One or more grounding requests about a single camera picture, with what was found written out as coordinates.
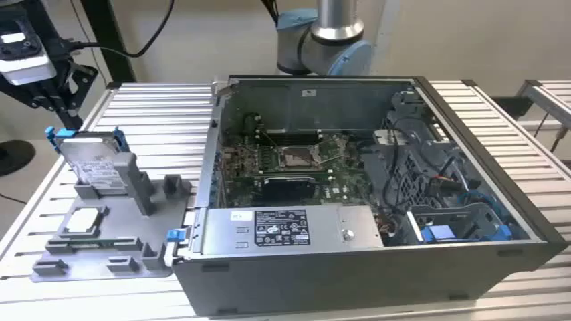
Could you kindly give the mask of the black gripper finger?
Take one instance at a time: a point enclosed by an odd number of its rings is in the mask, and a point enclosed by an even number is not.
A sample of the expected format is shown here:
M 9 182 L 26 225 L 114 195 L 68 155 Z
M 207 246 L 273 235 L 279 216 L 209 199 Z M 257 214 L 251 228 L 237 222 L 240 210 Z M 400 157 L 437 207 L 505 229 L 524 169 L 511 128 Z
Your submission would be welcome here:
M 82 126 L 78 111 L 98 70 L 74 62 L 56 62 L 54 71 L 54 77 L 25 86 L 30 93 L 30 106 L 54 112 L 64 128 L 78 130 Z
M 25 86 L 16 86 L 10 84 L 4 78 L 1 78 L 0 89 L 5 95 L 25 104 L 32 109 L 37 109 L 40 107 L 36 100 L 33 99 L 34 95 Z

